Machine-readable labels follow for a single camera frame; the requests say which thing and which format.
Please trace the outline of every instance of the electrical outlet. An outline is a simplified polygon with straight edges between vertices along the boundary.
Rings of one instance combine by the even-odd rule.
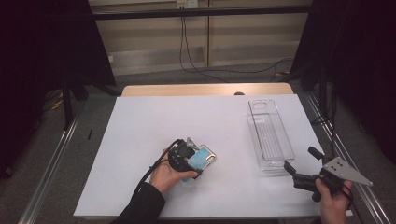
[[[108,56],[108,61],[109,61],[110,63],[113,63],[113,62],[114,62],[114,57],[113,57],[113,55],[109,55],[109,56]]]
[[[187,0],[187,8],[198,8],[198,0]]]
[[[188,8],[187,7],[187,0],[176,0],[176,8],[177,9]]]

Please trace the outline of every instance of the cable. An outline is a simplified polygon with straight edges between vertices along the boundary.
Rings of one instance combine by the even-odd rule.
[[[154,162],[154,164],[152,166],[149,167],[148,171],[146,172],[145,175],[143,175],[142,179],[139,181],[139,183],[137,184],[136,188],[134,189],[134,194],[132,195],[132,199],[136,196],[137,192],[140,190],[143,182],[146,181],[146,179],[149,177],[149,175],[151,175],[151,173],[161,164],[161,161],[163,159],[163,157],[169,152],[169,150],[175,145],[175,144],[179,144],[182,140],[181,139],[177,139],[175,142],[173,142],[161,155],[161,157],[156,160]]]
[[[196,67],[194,66],[194,64],[193,64],[193,62],[192,62],[192,59],[191,59],[190,48],[189,48],[189,41],[188,41],[188,39],[187,39],[187,25],[186,25],[186,20],[185,20],[184,17],[181,18],[181,25],[182,25],[182,35],[181,35],[181,44],[180,44],[180,51],[179,51],[179,63],[180,63],[180,66],[182,67],[182,69],[183,69],[184,71],[188,72],[188,73],[199,73],[199,74],[201,74],[201,75],[203,75],[203,76],[213,77],[213,78],[216,78],[216,79],[218,79],[218,80],[221,80],[221,81],[224,81],[224,82],[228,82],[228,83],[229,83],[229,81],[227,81],[227,80],[225,80],[225,79],[222,79],[222,78],[219,78],[219,77],[214,77],[214,76],[211,76],[211,75],[208,75],[208,74],[203,74],[203,72],[230,72],[230,73],[239,73],[239,74],[255,74],[255,73],[261,73],[261,72],[268,71],[268,70],[270,70],[270,69],[272,69],[272,68],[275,68],[275,69],[276,69],[276,66],[279,65],[280,63],[283,63],[283,62],[286,62],[286,61],[293,61],[293,60],[294,60],[293,58],[284,58],[284,59],[282,59],[282,60],[276,62],[274,65],[271,65],[271,66],[269,66],[269,67],[267,67],[267,68],[264,68],[264,69],[262,69],[262,70],[257,70],[257,71],[236,71],[236,70],[228,70],[228,69],[203,69],[203,70],[199,70],[198,68],[196,68]],[[189,55],[190,64],[191,64],[191,66],[193,67],[194,71],[189,71],[189,70],[187,70],[187,69],[183,66],[183,64],[182,64],[182,62],[181,62],[181,51],[182,51],[182,49],[183,49],[183,42],[184,42],[184,41],[186,42],[186,49],[187,49],[187,53],[188,53],[188,55]],[[272,82],[272,81],[275,79],[275,77],[276,77],[276,74],[274,74],[273,78],[272,78],[269,82]]]
[[[182,49],[183,49],[184,37],[185,37],[185,40],[186,40],[186,48],[187,48],[187,53],[189,54],[190,64],[192,65],[192,67],[193,67],[194,70],[195,70],[195,71],[193,71],[193,72],[187,70],[186,68],[184,68],[183,63],[181,62],[181,51],[182,51]],[[186,20],[185,20],[184,17],[181,17],[181,44],[180,44],[180,52],[179,52],[179,54],[178,54],[178,59],[179,59],[181,68],[182,68],[184,71],[188,72],[188,73],[199,73],[199,74],[201,74],[201,75],[203,75],[203,76],[206,76],[206,77],[213,77],[213,78],[215,78],[215,79],[217,79],[217,80],[220,80],[220,81],[223,81],[223,82],[226,82],[226,83],[230,83],[229,81],[227,81],[227,80],[225,80],[225,79],[222,79],[222,78],[220,78],[220,77],[214,77],[214,76],[211,76],[211,75],[208,75],[208,74],[204,74],[204,73],[202,73],[201,71],[199,71],[199,70],[194,66],[194,64],[192,63],[191,56],[190,56],[189,42],[187,41]]]

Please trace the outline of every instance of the floor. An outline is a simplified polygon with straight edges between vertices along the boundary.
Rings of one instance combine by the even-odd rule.
[[[267,64],[246,64],[221,67],[221,69],[250,71],[265,70]],[[278,80],[275,72],[287,71],[290,64],[279,65],[277,70],[261,73],[235,74],[230,72],[203,72],[204,75],[221,77],[230,82],[268,82]],[[172,70],[166,72],[151,72],[138,75],[116,77],[118,87],[122,88],[128,84],[177,84],[177,83],[215,83],[218,79],[204,76],[199,73],[187,73],[183,70]],[[299,80],[290,83],[293,90],[298,93],[303,107],[310,120],[316,118],[306,98],[306,92],[301,90]],[[45,192],[43,201],[36,204],[38,212],[30,215],[35,223],[108,223],[104,221],[87,221],[82,218],[73,217],[73,212],[78,202],[79,194],[84,187],[84,181],[89,174],[97,148],[100,146],[101,137],[106,130],[106,120],[111,115],[111,108],[115,98],[87,87],[91,94],[90,99],[83,103],[73,100],[74,112],[81,109],[81,121],[76,125],[75,137],[68,142],[67,150],[58,155],[61,163],[55,169],[56,176],[49,182],[50,188]],[[312,92],[318,94],[318,88]],[[47,102],[46,108],[53,105]],[[396,169],[382,153],[375,139],[368,133],[362,131],[360,122],[355,118],[342,99],[337,101],[338,110],[335,117],[335,129],[342,139],[353,161],[360,171],[371,179],[375,185],[372,187],[376,198],[384,207],[389,217],[389,222],[396,220]],[[0,180],[0,223],[18,223],[24,213],[32,196],[35,194],[38,184],[46,172],[51,158],[55,155],[54,150],[64,132],[64,112],[60,106],[55,110],[48,110],[41,118],[28,146],[18,161],[13,166],[13,176],[10,179]],[[323,131],[321,125],[313,125],[319,142],[325,152],[330,151],[330,141]],[[355,216],[348,219],[348,223],[375,223],[370,212],[365,206],[363,198],[360,197],[358,189],[354,188]],[[290,218],[282,220],[195,220],[195,221],[161,221],[160,223],[310,223],[313,218]]]

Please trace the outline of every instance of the black metal frame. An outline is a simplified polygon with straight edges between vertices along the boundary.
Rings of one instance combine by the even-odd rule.
[[[79,15],[81,17],[102,20],[172,18],[172,17],[201,17],[201,16],[232,16],[232,15],[259,15],[259,14],[290,14],[308,13],[311,6],[291,7],[229,7],[229,8],[190,8],[166,9],[148,11],[122,11],[122,12],[96,12],[92,15]]]

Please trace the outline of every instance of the wall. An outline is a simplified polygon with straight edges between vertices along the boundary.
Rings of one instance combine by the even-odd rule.
[[[199,7],[272,7],[310,4],[311,0],[199,1]],[[144,0],[91,0],[91,6],[93,12],[174,9],[176,1],[153,0],[148,3]],[[282,58],[293,57],[304,29],[306,16],[306,14],[283,14],[186,18],[192,60],[196,66],[201,67],[275,62]],[[181,24],[180,18],[97,22],[107,53],[114,55],[115,75],[178,69]],[[142,54],[142,60],[136,59],[136,54]],[[154,59],[156,56],[163,58],[163,55],[166,55],[166,62],[161,58]],[[189,60],[186,57],[187,54],[183,51],[182,62],[188,66]]]

